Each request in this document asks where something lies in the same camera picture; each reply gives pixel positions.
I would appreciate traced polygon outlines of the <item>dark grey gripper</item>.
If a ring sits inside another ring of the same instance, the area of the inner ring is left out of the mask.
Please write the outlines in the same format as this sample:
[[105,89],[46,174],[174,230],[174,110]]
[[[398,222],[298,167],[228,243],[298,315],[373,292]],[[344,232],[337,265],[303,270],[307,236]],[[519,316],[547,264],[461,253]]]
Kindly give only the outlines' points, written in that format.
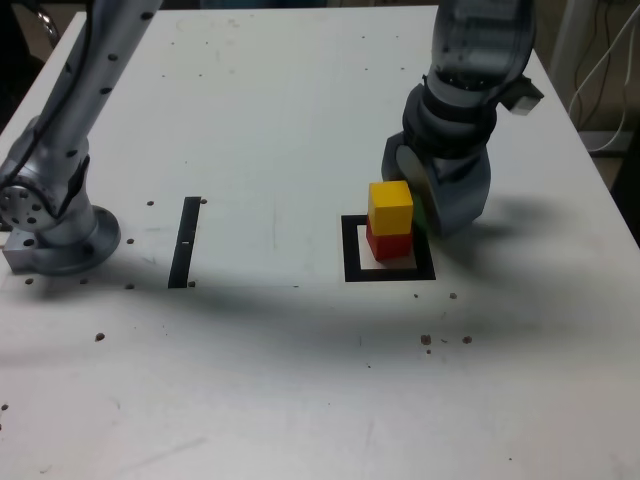
[[482,214],[491,183],[486,148],[461,157],[419,157],[403,144],[403,132],[387,139],[381,176],[384,181],[407,181],[432,232],[450,236]]

